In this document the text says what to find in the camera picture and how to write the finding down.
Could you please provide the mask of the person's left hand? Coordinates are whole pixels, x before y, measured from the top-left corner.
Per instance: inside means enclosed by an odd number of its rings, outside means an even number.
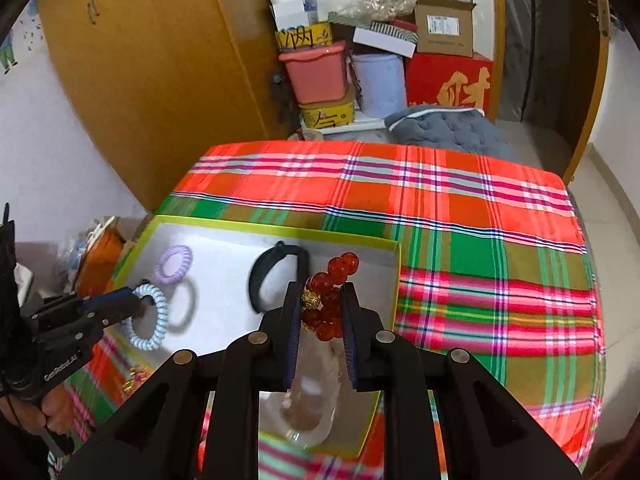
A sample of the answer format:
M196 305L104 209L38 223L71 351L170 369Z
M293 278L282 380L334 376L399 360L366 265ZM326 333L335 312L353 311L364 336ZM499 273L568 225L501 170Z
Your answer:
M15 396L4 396L0 408L8 422L30 434L38 434L42 427L56 434L67 434L73 427L74 406L63 385L49 391L38 405Z

